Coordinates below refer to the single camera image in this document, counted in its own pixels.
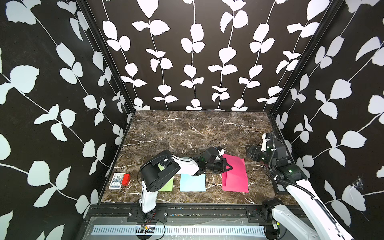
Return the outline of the large magenta paper sheet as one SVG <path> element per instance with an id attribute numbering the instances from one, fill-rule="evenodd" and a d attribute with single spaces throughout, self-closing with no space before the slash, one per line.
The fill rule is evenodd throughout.
<path id="1" fill-rule="evenodd" d="M 223 190 L 227 192 L 248 193 L 249 182 L 245 169 L 232 169 L 222 174 Z"/>

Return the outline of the light blue paper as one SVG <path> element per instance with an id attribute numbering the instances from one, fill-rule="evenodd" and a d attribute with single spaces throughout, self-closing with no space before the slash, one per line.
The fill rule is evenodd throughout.
<path id="1" fill-rule="evenodd" d="M 206 191 L 206 176 L 190 176 L 182 174 L 180 179 L 181 192 L 205 192 Z"/>

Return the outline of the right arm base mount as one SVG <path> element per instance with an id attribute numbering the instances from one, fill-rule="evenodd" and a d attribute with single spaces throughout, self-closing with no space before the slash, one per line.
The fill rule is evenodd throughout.
<path id="1" fill-rule="evenodd" d="M 272 209 L 268 206 L 246 207 L 246 217 L 249 223 L 271 223 L 274 220 Z"/>

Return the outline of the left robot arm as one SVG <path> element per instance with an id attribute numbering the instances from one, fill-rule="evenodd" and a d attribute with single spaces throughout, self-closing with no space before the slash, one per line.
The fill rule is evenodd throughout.
<path id="1" fill-rule="evenodd" d="M 164 150 L 144 163 L 139 170 L 142 193 L 139 200 L 141 211 L 148 214 L 156 208 L 159 190 L 177 174 L 197 177 L 205 174 L 223 174 L 233 170 L 224 157 L 225 150 L 209 147 L 194 157 L 177 157 Z"/>

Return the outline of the small magenta paper sheet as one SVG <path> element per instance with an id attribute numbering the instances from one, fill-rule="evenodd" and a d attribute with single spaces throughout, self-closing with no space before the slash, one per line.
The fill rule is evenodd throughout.
<path id="1" fill-rule="evenodd" d="M 227 163 L 231 165 L 233 169 L 246 169 L 244 159 L 227 154 L 224 154 L 223 157 L 227 159 Z"/>

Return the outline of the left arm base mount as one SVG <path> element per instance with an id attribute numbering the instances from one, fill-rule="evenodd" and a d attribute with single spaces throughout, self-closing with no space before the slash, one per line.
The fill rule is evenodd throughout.
<path id="1" fill-rule="evenodd" d="M 129 223 L 147 223 L 147 222 L 163 222 L 166 223 L 168 219 L 168 207 L 157 206 L 154 210 L 144 213 L 140 206 L 130 208 L 127 222 Z"/>

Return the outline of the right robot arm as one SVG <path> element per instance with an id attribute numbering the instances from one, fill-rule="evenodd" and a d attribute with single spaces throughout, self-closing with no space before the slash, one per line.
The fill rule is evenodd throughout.
<path id="1" fill-rule="evenodd" d="M 273 225 L 272 230 L 265 230 L 267 239 L 280 240 L 284 236 L 281 227 L 285 227 L 298 240 L 352 240 L 353 236 L 320 200 L 301 168 L 290 161 L 284 143 L 273 132 L 263 134 L 262 139 L 261 146 L 246 146 L 247 158 L 266 167 L 271 180 L 294 197 L 311 223 L 306 224 L 277 198 L 264 200 L 261 208 L 248 216 L 260 216 Z"/>

